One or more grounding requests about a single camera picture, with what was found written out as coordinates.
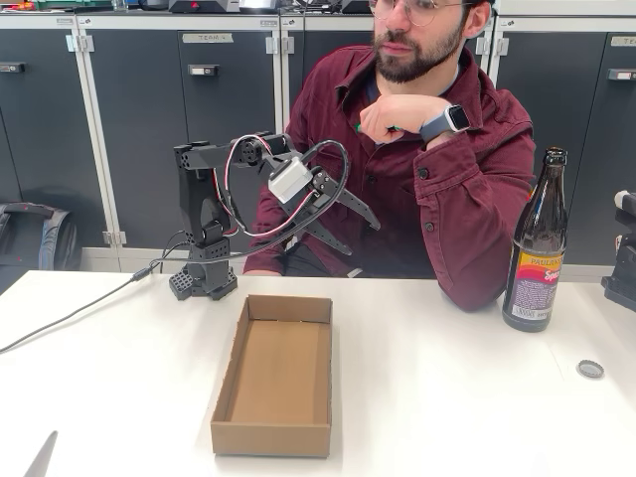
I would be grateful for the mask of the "man's left hand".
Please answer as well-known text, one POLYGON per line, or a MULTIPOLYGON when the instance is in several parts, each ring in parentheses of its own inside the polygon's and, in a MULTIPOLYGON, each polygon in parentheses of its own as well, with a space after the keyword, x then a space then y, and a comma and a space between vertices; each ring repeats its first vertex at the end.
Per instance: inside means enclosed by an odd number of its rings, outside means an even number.
POLYGON ((420 94, 384 94, 360 113, 359 131, 377 144, 388 144, 439 116, 450 103, 420 94))

